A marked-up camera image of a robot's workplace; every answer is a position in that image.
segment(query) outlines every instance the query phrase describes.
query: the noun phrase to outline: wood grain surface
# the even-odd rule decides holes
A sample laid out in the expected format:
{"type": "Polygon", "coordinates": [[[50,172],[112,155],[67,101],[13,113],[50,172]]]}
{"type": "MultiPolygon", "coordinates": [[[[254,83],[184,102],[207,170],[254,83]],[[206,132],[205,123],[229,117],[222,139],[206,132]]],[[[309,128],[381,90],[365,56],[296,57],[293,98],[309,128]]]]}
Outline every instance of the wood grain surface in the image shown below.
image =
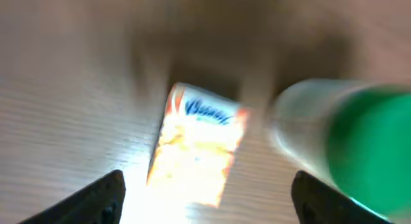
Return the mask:
{"type": "Polygon", "coordinates": [[[125,174],[123,224],[297,223],[297,169],[268,141],[268,105],[304,78],[408,82],[407,2],[0,0],[0,223],[111,169],[125,174]],[[169,79],[182,65],[231,78],[253,109],[219,209],[145,193],[169,79]]]}

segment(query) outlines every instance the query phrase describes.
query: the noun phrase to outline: orange carton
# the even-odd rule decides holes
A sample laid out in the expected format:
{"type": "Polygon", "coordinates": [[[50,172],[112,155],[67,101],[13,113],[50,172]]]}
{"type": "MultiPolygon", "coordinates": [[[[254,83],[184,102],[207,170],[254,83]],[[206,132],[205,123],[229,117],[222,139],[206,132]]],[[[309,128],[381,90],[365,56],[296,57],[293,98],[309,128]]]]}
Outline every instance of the orange carton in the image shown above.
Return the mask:
{"type": "Polygon", "coordinates": [[[248,115],[236,102],[175,84],[147,178],[149,190],[218,207],[248,115]]]}

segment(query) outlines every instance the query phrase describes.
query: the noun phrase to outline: blue logo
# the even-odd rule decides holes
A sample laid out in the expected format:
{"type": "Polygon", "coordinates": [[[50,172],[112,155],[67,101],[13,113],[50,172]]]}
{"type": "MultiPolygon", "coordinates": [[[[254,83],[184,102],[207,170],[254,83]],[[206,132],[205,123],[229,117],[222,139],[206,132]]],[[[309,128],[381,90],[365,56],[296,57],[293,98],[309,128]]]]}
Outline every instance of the blue logo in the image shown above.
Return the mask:
{"type": "Polygon", "coordinates": [[[210,117],[218,121],[218,124],[227,125],[232,116],[228,116],[223,110],[202,104],[202,100],[197,98],[186,102],[187,115],[200,115],[210,117]]]}

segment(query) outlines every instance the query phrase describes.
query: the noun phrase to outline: green cap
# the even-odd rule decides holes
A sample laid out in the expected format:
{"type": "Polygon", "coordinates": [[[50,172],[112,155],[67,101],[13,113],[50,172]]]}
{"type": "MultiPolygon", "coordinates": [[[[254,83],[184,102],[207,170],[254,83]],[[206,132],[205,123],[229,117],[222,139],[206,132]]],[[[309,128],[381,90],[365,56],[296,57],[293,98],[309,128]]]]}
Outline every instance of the green cap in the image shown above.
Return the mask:
{"type": "Polygon", "coordinates": [[[353,96],[331,118],[326,146],[345,194],[386,216],[411,207],[411,94],[353,96]]]}

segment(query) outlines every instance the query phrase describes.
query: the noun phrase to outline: wooden table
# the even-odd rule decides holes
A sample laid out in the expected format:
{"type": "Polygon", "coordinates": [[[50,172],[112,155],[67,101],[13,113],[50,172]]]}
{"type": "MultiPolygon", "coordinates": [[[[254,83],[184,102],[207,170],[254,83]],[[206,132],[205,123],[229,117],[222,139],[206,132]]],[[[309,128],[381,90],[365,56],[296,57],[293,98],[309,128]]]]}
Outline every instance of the wooden table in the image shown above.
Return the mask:
{"type": "Polygon", "coordinates": [[[272,96],[307,77],[410,79],[409,0],[189,1],[0,0],[0,223],[112,169],[127,185],[121,223],[297,223],[297,169],[264,128],[272,96]],[[205,13],[202,2],[220,4],[205,13]],[[175,60],[233,77],[236,99],[253,108],[219,209],[144,192],[175,60]]]}

